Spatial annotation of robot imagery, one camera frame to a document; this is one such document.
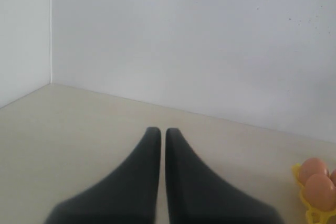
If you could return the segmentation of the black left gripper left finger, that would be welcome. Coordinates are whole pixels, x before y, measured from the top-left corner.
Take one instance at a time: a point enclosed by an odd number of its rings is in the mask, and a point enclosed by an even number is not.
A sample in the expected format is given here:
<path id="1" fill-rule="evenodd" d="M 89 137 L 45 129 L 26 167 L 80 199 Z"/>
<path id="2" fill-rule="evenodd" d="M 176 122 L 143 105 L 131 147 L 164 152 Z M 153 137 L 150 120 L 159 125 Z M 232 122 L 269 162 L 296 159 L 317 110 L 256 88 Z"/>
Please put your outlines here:
<path id="1" fill-rule="evenodd" d="M 161 131 L 148 127 L 131 154 L 106 178 L 54 207 L 46 223 L 154 223 Z"/>

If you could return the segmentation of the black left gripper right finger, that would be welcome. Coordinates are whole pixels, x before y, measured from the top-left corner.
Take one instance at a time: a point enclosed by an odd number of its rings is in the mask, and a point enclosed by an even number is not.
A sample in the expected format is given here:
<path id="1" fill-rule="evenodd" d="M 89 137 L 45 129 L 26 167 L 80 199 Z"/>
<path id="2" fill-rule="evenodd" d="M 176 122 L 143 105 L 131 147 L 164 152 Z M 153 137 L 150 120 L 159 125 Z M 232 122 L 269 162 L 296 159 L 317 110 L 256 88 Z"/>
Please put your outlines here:
<path id="1" fill-rule="evenodd" d="M 178 128 L 166 130 L 165 183 L 170 223 L 283 223 L 274 207 L 211 170 Z"/>

